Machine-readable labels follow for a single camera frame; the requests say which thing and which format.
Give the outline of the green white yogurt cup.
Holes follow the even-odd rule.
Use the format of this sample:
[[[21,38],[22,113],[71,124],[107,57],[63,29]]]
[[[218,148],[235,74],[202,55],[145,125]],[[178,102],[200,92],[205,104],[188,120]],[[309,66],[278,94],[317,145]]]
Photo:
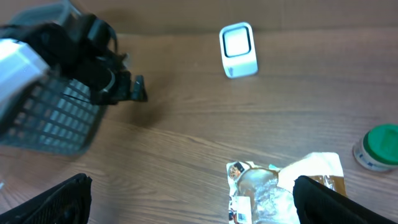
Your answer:
[[[369,130],[353,146],[353,155],[368,170],[388,172],[397,169],[397,125],[382,124]]]

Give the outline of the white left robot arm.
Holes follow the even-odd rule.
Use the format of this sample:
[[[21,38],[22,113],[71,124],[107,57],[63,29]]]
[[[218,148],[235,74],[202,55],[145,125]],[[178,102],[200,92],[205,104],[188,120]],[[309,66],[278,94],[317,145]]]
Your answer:
[[[92,105],[120,101],[147,102],[141,75],[133,78],[124,64],[126,54],[110,50],[118,40],[114,29],[94,14],[70,25],[43,22],[7,24],[1,37],[1,101],[15,96],[52,72],[88,87]]]

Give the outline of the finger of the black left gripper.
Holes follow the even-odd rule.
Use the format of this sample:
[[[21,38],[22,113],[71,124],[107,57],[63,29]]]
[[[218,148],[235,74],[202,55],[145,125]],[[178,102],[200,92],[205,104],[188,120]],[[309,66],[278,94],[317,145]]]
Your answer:
[[[131,100],[136,102],[148,102],[148,96],[142,75],[135,76],[132,83]]]

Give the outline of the brown white snack bag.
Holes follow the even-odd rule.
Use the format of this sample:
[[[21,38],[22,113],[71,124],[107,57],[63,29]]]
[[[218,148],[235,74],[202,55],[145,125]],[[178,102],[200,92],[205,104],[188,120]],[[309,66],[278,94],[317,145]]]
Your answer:
[[[301,175],[346,195],[343,168],[335,152],[311,152],[285,168],[251,161],[226,165],[229,224],[299,223],[293,187]]]

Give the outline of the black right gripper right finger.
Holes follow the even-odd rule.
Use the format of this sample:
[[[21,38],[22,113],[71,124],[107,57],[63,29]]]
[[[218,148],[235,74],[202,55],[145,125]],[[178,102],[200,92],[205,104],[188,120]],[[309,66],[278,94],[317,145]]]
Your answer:
[[[301,224],[397,224],[304,175],[293,196]]]

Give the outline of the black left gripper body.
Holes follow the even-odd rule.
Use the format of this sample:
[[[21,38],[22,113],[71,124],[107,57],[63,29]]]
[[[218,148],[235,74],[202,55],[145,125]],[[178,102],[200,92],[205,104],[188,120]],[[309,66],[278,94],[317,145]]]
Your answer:
[[[94,14],[85,14],[69,25],[3,25],[3,37],[29,44],[60,75],[90,90],[93,105],[116,105],[131,99],[131,74],[123,64],[126,55],[110,50],[113,29]]]

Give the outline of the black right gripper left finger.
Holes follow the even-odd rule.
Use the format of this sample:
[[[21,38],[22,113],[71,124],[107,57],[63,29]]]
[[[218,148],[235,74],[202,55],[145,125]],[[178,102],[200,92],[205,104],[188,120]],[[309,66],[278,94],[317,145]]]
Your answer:
[[[3,224],[87,224],[92,179],[80,173],[1,214]]]

